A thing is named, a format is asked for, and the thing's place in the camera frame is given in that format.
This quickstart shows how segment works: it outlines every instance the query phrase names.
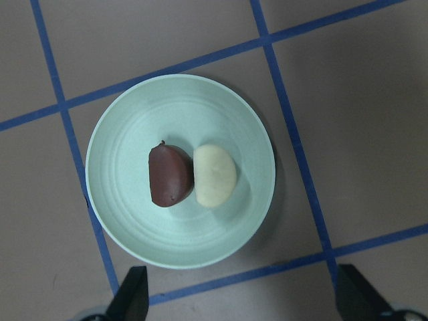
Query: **blue tape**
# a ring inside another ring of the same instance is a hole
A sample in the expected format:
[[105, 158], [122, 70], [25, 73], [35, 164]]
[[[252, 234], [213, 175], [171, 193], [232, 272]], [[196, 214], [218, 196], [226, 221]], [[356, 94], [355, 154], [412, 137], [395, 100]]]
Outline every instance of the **blue tape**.
[[[256, 17], [256, 23], [257, 23], [257, 28], [259, 30], [260, 35], [262, 35], [259, 39], [254, 39], [254, 40], [250, 40], [238, 45], [234, 45], [231, 46], [229, 48], [223, 49], [223, 50], [219, 50], [204, 56], [201, 56], [199, 58], [195, 58], [195, 59], [191, 59], [191, 60], [187, 60], [185, 62], [173, 65], [173, 66], [169, 66], [166, 68], [163, 68], [161, 70], [157, 70], [155, 72], [151, 72], [149, 74], [140, 76], [140, 77], [136, 77], [130, 80], [126, 80], [124, 82], [115, 84], [115, 85], [111, 85], [75, 98], [72, 98], [70, 100], [66, 100], [64, 106], [66, 108], [73, 108], [82, 104], [86, 104], [89, 102], [92, 102], [94, 100], [97, 99], [101, 99], [104, 97], [107, 97], [109, 95], [113, 95], [113, 94], [117, 94], [119, 92], [122, 92], [126, 89], [128, 89], [129, 87], [132, 87], [133, 85], [142, 82], [143, 80], [155, 77], [155, 76], [161, 76], [164, 74], [173, 74], [173, 73], [179, 73], [179, 72], [184, 72], [205, 64], [209, 64], [211, 62], [215, 62], [217, 60], [221, 60], [223, 58], [228, 58], [249, 50], [253, 50], [259, 47], [262, 47], [264, 45], [270, 44], [270, 43], [274, 43], [274, 42], [278, 42], [281, 40], [285, 40], [288, 39], [290, 37], [294, 37], [297, 35], [302, 35], [303, 33], [307, 33], [310, 31], [313, 31], [315, 29], [318, 29], [320, 27], [324, 27], [326, 25], [330, 25], [332, 23], [336, 23], [345, 19], [351, 19], [353, 17], [358, 17], [360, 15], [364, 15], [366, 13], [371, 13], [374, 12], [376, 10], [388, 7], [390, 5], [394, 5], [396, 3], [400, 3], [400, 2], [404, 2], [406, 0], [388, 0], [388, 1], [375, 1], [372, 3], [367, 3], [366, 5], [361, 5], [359, 7], [355, 7], [346, 11], [342, 11], [340, 13], [335, 13], [333, 15], [329, 15], [327, 17], [323, 17], [311, 22], [307, 22], [307, 23], [303, 23], [301, 25], [295, 26], [295, 27], [291, 27], [289, 29], [285, 29], [285, 30], [281, 30], [278, 32], [275, 32], [273, 34], [268, 34], [268, 29], [265, 26], [265, 22], [264, 19], [260, 19], [258, 17], [262, 17], [262, 15], [260, 15], [261, 13], [261, 6], [259, 4], [259, 1], [255, 1], [255, 0], [251, 0], [251, 6], [253, 7], [253, 11], [257, 12], [257, 15], [255, 15]], [[44, 21], [43, 21], [43, 17], [41, 15], [41, 10], [39, 7], [39, 4], [36, 0], [31, 0], [31, 5], [33, 7], [33, 11], [35, 13], [35, 18], [36, 21], [39, 21], [39, 24], [44, 26]], [[49, 39], [47, 37], [47, 33], [45, 32], [45, 28], [41, 31], [41, 33], [39, 32], [41, 39], [43, 39], [43, 48], [46, 49], [45, 51], [45, 56], [46, 56], [46, 60], [53, 62], [53, 55], [52, 52], [50, 50], [50, 44], [49, 44]], [[48, 68], [49, 68], [49, 72], [51, 73], [51, 75], [54, 75], [51, 77], [52, 83], [54, 88], [56, 88], [56, 96], [57, 98], [62, 98], [64, 97], [64, 95], [62, 94], [62, 87], [60, 86], [60, 79], [58, 77], [58, 71], [56, 70], [55, 64], [50, 63], [48, 64]], [[38, 113], [39, 111], [41, 112], [41, 114], [39, 115], [39, 117], [35, 117], [32, 118], [33, 116], [35, 116], [35, 114], [33, 113], [29, 113], [26, 115], [23, 115], [22, 117], [17, 117], [11, 120], [7, 120], [5, 122], [0, 123], [0, 131], [2, 130], [6, 130], [15, 126], [19, 126], [20, 124], [25, 124], [26, 122], [44, 117], [44, 116], [48, 116], [50, 113], [46, 113], [44, 114], [42, 112], [42, 110], [37, 110], [35, 113]]]
[[29, 112], [28, 114], [24, 114], [9, 120], [6, 120], [4, 122], [0, 122], [0, 132], [7, 130], [9, 128], [13, 128], [22, 124], [25, 124], [27, 122], [32, 122], [33, 120], [43, 118], [52, 114], [55, 114], [59, 112], [60, 109], [58, 108], [58, 105], [51, 105], [39, 110], [36, 110], [34, 112]]
[[261, 37], [268, 35], [268, 27], [266, 25], [266, 20], [263, 16], [263, 10], [261, 9], [259, 0], [251, 0], [251, 8], [253, 9], [253, 16], [255, 19], [255, 24], [257, 25], [257, 30]]
[[[83, 166], [82, 156], [80, 154], [78, 142], [76, 140], [76, 135], [74, 134], [72, 120], [70, 118], [70, 114], [68, 110], [62, 110], [61, 117], [62, 117], [62, 122], [64, 124], [64, 128], [66, 130], [68, 144], [72, 152], [74, 164], [78, 172], [80, 186], [82, 188], [82, 191], [86, 200], [88, 200], [89, 197], [88, 197], [88, 190], [86, 189], [85, 169]], [[104, 264], [104, 269], [106, 270], [107, 278], [110, 283], [110, 287], [113, 291], [113, 294], [115, 294], [119, 289], [118, 278], [117, 278], [116, 272], [114, 271], [112, 258], [110, 257], [110, 253], [106, 245], [106, 239], [102, 232], [101, 224], [96, 218], [94, 210], [90, 206], [89, 202], [88, 204], [89, 204], [88, 214], [92, 224], [92, 229], [94, 230], [95, 238], [98, 244], [98, 249], [100, 250], [100, 255], [102, 258], [102, 262]]]
[[[85, 171], [82, 161], [82, 156], [79, 151], [79, 146], [76, 140], [76, 135], [74, 134], [72, 120], [68, 112], [64, 92], [62, 90], [62, 85], [60, 78], [58, 76], [58, 71], [56, 68], [54, 55], [52, 54], [51, 46], [49, 43], [49, 38], [47, 36], [45, 22], [43, 20], [43, 15], [41, 13], [41, 8], [38, 0], [31, 0], [31, 8], [33, 9], [33, 14], [35, 18], [35, 23], [37, 25], [37, 30], [39, 32], [41, 46], [45, 55], [45, 60], [49, 74], [51, 76], [52, 86], [55, 91], [56, 99], [58, 101], [58, 110], [61, 112], [62, 122], [64, 129], [66, 131], [67, 140], [72, 152], [73, 161], [78, 172], [78, 177], [82, 192], [86, 199], [88, 199], [88, 192], [86, 190], [86, 180], [85, 180]], [[113, 294], [115, 294], [119, 288], [116, 272], [114, 271], [114, 266], [108, 251], [106, 240], [104, 234], [102, 233], [102, 228], [100, 222], [97, 220], [92, 208], [88, 209], [89, 218], [92, 224], [92, 229], [94, 230], [95, 238], [98, 244], [98, 249], [100, 250], [100, 255], [104, 264], [104, 268], [107, 273], [108, 281], [110, 282], [110, 287], [112, 288]]]
[[40, 4], [38, 0], [30, 0], [30, 2], [31, 8], [33, 9], [35, 24], [37, 25], [37, 30], [39, 32], [41, 46], [45, 55], [47, 68], [49, 70], [49, 75], [51, 76], [53, 90], [55, 92], [57, 101], [63, 102], [65, 100], [64, 93], [62, 91], [60, 77], [58, 76], [58, 71], [56, 69], [54, 55], [52, 54], [52, 49], [49, 42], [49, 37], [47, 36], [45, 21], [43, 20], [43, 15], [41, 14]]
[[261, 267], [256, 270], [242, 272], [239, 274], [233, 274], [232, 276], [226, 276], [224, 278], [219, 278], [216, 280], [204, 282], [194, 286], [188, 286], [186, 288], [181, 288], [181, 289], [170, 291], [167, 293], [156, 294], [150, 297], [149, 302], [151, 306], [154, 306], [157, 304], [162, 304], [162, 303], [176, 300], [179, 298], [184, 298], [186, 296], [192, 296], [194, 294], [199, 294], [202, 292], [211, 291], [218, 288], [223, 288], [225, 286], [231, 286], [233, 284], [238, 284], [238, 283], [282, 273], [285, 271], [290, 271], [296, 268], [318, 263], [324, 260], [325, 260], [325, 257], [323, 253], [307, 255], [304, 257], [300, 257], [298, 259], [294, 259], [284, 264]]
[[410, 229], [404, 229], [402, 231], [374, 237], [372, 239], [367, 239], [358, 243], [345, 245], [342, 247], [337, 247], [334, 249], [334, 255], [336, 257], [352, 254], [355, 252], [364, 251], [366, 249], [371, 249], [374, 247], [384, 246], [398, 241], [403, 241], [405, 239], [410, 239], [413, 237], [421, 236], [428, 234], [428, 223]]
[[319, 18], [307, 23], [303, 23], [301, 25], [297, 25], [295, 27], [291, 27], [289, 29], [271, 33], [270, 34], [271, 42], [274, 43], [274, 42], [285, 40], [291, 37], [296, 37], [297, 35], [302, 35], [303, 33], [314, 31], [315, 29], [325, 27], [333, 23], [338, 23], [340, 21], [359, 17], [367, 13], [372, 13], [380, 9], [383, 9], [385, 7], [388, 7], [390, 5], [401, 3], [404, 1], [406, 0], [378, 0], [378, 1], [367, 3], [365, 5], [360, 5], [358, 7], [354, 7], [332, 15], [328, 15], [323, 18]]
[[[255, 21], [257, 23], [257, 28], [262, 33], [267, 33], [268, 29], [266, 27], [266, 22], [263, 16], [263, 12], [261, 11], [261, 6], [259, 1], [251, 0], [251, 5], [253, 7], [253, 14], [254, 14]], [[316, 229], [318, 231], [318, 236], [321, 241], [321, 246], [324, 253], [326, 254], [328, 271], [330, 272], [333, 285], [335, 286], [336, 274], [337, 274], [336, 259], [332, 252], [330, 237], [328, 235], [327, 227], [324, 222], [324, 217], [322, 214], [320, 202], [318, 201], [318, 196], [315, 191], [314, 182], [310, 174], [308, 161], [306, 160], [302, 142], [300, 140], [300, 135], [297, 129], [296, 121], [294, 120], [290, 101], [288, 100], [286, 87], [284, 86], [284, 82], [282, 80], [280, 68], [278, 66], [278, 61], [276, 59], [272, 44], [265, 45], [263, 47], [263, 50], [265, 52], [266, 60], [268, 62], [267, 64], [269, 66], [270, 73], [272, 75], [272, 80], [274, 81], [274, 86], [278, 95], [278, 99], [280, 101], [282, 114], [284, 115], [284, 119], [286, 121], [288, 134], [290, 135], [290, 139], [292, 141], [294, 154], [296, 155], [296, 160], [300, 169], [300, 174], [303, 179], [306, 194], [308, 196], [309, 204], [312, 210], [312, 215], [314, 217]]]
[[93, 92], [89, 92], [87, 94], [71, 98], [67, 100], [67, 107], [73, 108], [82, 104], [86, 104], [88, 102], [107, 97], [109, 95], [117, 94], [119, 92], [123, 92], [124, 90], [129, 89], [133, 85], [136, 85], [144, 80], [167, 75], [167, 74], [178, 74], [181, 72], [185, 72], [187, 70], [197, 68], [199, 66], [203, 66], [206, 64], [210, 64], [211, 62], [216, 62], [218, 60], [222, 60], [224, 58], [228, 58], [237, 54], [241, 54], [243, 52], [253, 50], [255, 48], [258, 48], [264, 44], [264, 39], [254, 39], [247, 42], [240, 43], [238, 45], [234, 45], [232, 47], [228, 47], [222, 50], [214, 51], [212, 53], [208, 53], [206, 55], [193, 58], [190, 60], [187, 60], [185, 62], [181, 62], [179, 64], [175, 64], [169, 67], [165, 67], [163, 69], [159, 69], [154, 72], [150, 72], [148, 74], [145, 74], [143, 76], [135, 77], [133, 79], [126, 80], [124, 82], [120, 82], [115, 85], [111, 85], [99, 90], [95, 90]]

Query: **ceramic plate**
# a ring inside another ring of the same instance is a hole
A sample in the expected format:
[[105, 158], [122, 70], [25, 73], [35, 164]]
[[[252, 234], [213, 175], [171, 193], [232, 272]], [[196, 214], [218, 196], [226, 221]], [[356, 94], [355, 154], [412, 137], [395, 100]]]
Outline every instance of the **ceramic plate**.
[[[195, 191], [162, 208], [152, 203], [148, 154], [161, 140], [189, 155], [202, 144], [235, 161], [237, 186], [206, 209]], [[120, 95], [92, 134], [86, 184], [109, 236], [133, 256], [165, 268], [198, 268], [237, 251], [257, 231], [274, 192], [269, 137], [251, 107], [222, 84], [191, 75], [149, 79]]]

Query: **beige tile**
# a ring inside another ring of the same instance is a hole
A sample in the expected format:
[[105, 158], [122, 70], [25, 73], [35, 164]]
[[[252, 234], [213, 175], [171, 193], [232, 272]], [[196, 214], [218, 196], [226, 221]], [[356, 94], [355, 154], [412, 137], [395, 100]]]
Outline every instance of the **beige tile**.
[[147, 321], [341, 320], [324, 263], [151, 306]]
[[0, 122], [56, 103], [29, 1], [0, 2]]
[[[321, 251], [263, 50], [243, 53], [196, 70], [189, 70], [188, 73], [226, 84], [242, 95], [257, 111], [276, 150], [276, 191], [271, 209], [259, 231], [241, 250], [226, 260], [210, 267], [187, 271], [148, 265], [148, 274], [152, 280], [150, 294]], [[86, 150], [93, 127], [112, 100], [113, 97], [109, 97], [72, 110], [82, 154]], [[123, 280], [132, 265], [145, 264], [128, 255], [109, 237], [106, 238], [119, 280]]]
[[0, 306], [5, 320], [66, 320], [112, 292], [60, 115], [0, 133]]
[[407, 1], [275, 45], [333, 246], [428, 222], [427, 11]]
[[257, 37], [247, 1], [41, 1], [67, 98]]
[[269, 32], [332, 15], [371, 0], [260, 0]]
[[428, 235], [347, 255], [338, 263], [353, 264], [395, 308], [428, 315]]

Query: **plate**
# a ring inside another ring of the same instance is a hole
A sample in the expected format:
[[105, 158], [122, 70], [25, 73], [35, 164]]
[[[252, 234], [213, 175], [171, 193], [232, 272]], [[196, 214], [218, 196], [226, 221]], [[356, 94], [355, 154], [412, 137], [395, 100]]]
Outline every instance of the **plate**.
[[[202, 144], [227, 150], [237, 186], [206, 209], [195, 191], [168, 208], [151, 201], [148, 154], [161, 140], [189, 155]], [[128, 253], [164, 268], [199, 268], [242, 247], [272, 200], [275, 162], [268, 134], [228, 87], [193, 75], [166, 75], [121, 94], [99, 119], [86, 157], [90, 202], [109, 236]]]

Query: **white food piece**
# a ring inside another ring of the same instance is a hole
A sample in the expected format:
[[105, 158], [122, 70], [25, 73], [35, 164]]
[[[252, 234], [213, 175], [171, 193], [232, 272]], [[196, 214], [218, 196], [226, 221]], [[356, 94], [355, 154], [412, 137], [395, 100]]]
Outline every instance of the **white food piece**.
[[230, 198], [236, 186], [233, 159], [223, 148], [206, 144], [193, 152], [196, 200], [204, 207], [217, 207]]

